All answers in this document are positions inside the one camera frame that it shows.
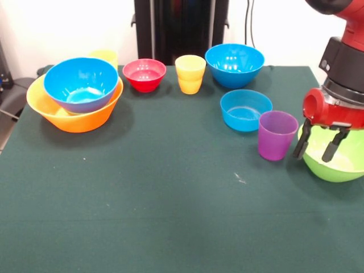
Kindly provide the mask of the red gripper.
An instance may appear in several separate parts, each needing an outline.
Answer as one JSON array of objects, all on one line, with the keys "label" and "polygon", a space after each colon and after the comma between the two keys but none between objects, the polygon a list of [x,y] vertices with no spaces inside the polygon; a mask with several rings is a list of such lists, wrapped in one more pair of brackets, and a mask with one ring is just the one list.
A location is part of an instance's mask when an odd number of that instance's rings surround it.
[{"label": "red gripper", "polygon": [[[348,107],[321,88],[312,88],[303,100],[303,115],[307,118],[302,126],[301,136],[293,151],[293,157],[300,160],[311,136],[312,125],[343,126],[351,130],[363,129],[363,109]],[[340,128],[326,147],[322,161],[330,162],[341,142],[348,136],[349,129]]]}]

